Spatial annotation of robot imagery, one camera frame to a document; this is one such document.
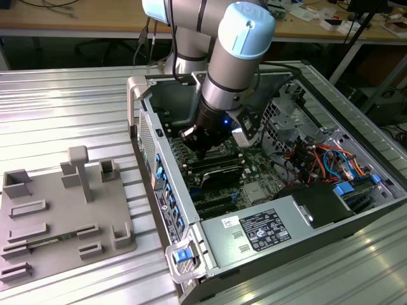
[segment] wooden table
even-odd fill
[[[40,0],[27,0],[41,4]],[[337,10],[342,19],[348,13],[337,5],[322,0],[314,6],[330,7]],[[1,36],[30,37],[114,37],[138,38],[146,24],[147,16],[142,9],[141,0],[80,0],[71,5],[77,18],[54,13],[46,8],[36,8],[14,0],[10,10],[0,10]],[[382,28],[383,22],[372,22],[372,27],[364,31],[352,47],[337,71],[332,82],[339,79],[360,47],[364,44],[407,44],[407,39],[399,39]],[[170,28],[158,23],[157,38],[171,38]],[[345,36],[330,32],[319,25],[318,20],[303,21],[287,14],[285,20],[277,21],[274,41],[301,43],[342,43]]]

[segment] ribbed aluminum surface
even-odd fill
[[[407,175],[405,153],[311,67],[313,83]],[[128,67],[0,74],[0,173],[59,170],[66,148],[87,145],[91,161],[120,164],[138,248],[0,293],[0,304],[177,304],[141,176],[127,135],[126,80],[158,71]],[[331,118],[318,107],[321,123]],[[267,272],[203,304],[406,304],[407,206],[346,240]]]
[[[1,292],[0,304],[178,304],[127,133],[126,81],[141,73],[148,71],[125,67],[0,74],[1,181],[3,172],[19,168],[30,175],[59,171],[70,146],[86,145],[90,162],[114,158],[138,245],[128,254]]]

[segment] circuit board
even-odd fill
[[[191,199],[203,219],[270,201],[284,187],[270,159],[260,148],[242,149],[230,139],[207,151],[202,161],[180,138],[169,138],[169,144]],[[238,177],[224,175],[209,187],[203,187],[205,173],[222,168],[237,168]],[[227,180],[229,177],[233,178],[233,182],[225,183],[225,178]]]

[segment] warning label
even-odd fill
[[[242,218],[240,224],[257,252],[291,239],[274,209]]]

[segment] gray plastic block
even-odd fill
[[[46,210],[45,200],[33,201],[23,203],[22,205],[15,205],[10,208],[10,218],[38,213]]]
[[[99,235],[100,234],[100,229],[97,224],[89,224],[87,226],[79,227],[76,230],[76,236],[80,239],[83,240],[85,238]]]
[[[27,240],[9,243],[0,248],[0,256],[6,261],[19,255],[29,254],[30,252],[30,249],[27,247]]]
[[[69,162],[61,162],[61,170],[64,175],[72,175],[76,173],[76,167],[73,165],[70,165]]]
[[[78,173],[74,173],[72,175],[66,175],[61,177],[62,183],[64,188],[69,189],[70,187],[80,186],[81,179]]]
[[[30,196],[25,183],[30,182],[30,177],[25,170],[5,172],[3,178],[3,191],[10,199]]]
[[[78,167],[89,162],[88,149],[86,146],[68,148],[68,161],[70,165]]]
[[[100,241],[96,241],[94,243],[89,243],[87,245],[78,247],[78,251],[81,259],[88,259],[89,257],[102,254],[103,248]]]
[[[125,223],[125,234],[122,234],[120,231],[114,231],[114,227],[112,226],[112,246],[115,249],[119,249],[121,247],[125,247],[132,242],[132,233],[130,232],[130,228],[128,223]]]
[[[85,171],[85,164],[89,162],[88,149],[86,146],[75,146],[68,148],[68,161],[70,165],[76,166],[77,173],[81,179],[86,202],[92,202],[93,196]]]
[[[21,262],[20,264],[8,266],[0,270],[0,281],[7,283],[17,278],[31,275],[32,268],[27,262]]]
[[[61,183],[62,171],[31,177],[31,181],[26,184],[31,196],[13,200],[7,195],[0,196],[0,255],[3,254],[0,256],[0,270],[20,262],[27,262],[34,268],[31,276],[21,277],[7,284],[0,282],[0,291],[93,264],[135,249],[134,235],[128,246],[118,249],[113,248],[111,241],[111,226],[114,226],[116,230],[123,230],[124,235],[124,223],[127,222],[133,232],[122,180],[102,183],[99,164],[88,166],[85,170],[94,196],[92,204],[84,204],[81,185],[69,189],[64,188]],[[10,218],[9,213],[12,207],[41,200],[46,201],[47,211]],[[28,233],[33,232],[34,228],[42,223],[49,226],[47,234],[28,236],[23,239],[27,241],[26,244],[22,240],[9,243],[10,231],[13,231],[12,236],[16,237],[18,230],[26,228],[23,233],[27,234],[27,231]],[[92,224],[98,225],[98,235],[91,236],[93,229],[90,227],[89,232],[85,232],[84,226]],[[81,234],[77,236],[78,229],[79,233],[84,232],[86,239],[79,239]],[[78,255],[78,247],[95,241],[100,241],[103,252],[82,260]],[[50,264],[50,262],[55,262],[55,258],[58,263]]]
[[[14,241],[25,240],[29,237],[34,237],[48,233],[49,227],[43,222],[31,227],[23,227],[22,229],[14,229],[9,232],[7,241],[12,243]]]
[[[109,182],[120,178],[119,166],[112,159],[99,161],[102,182]]]

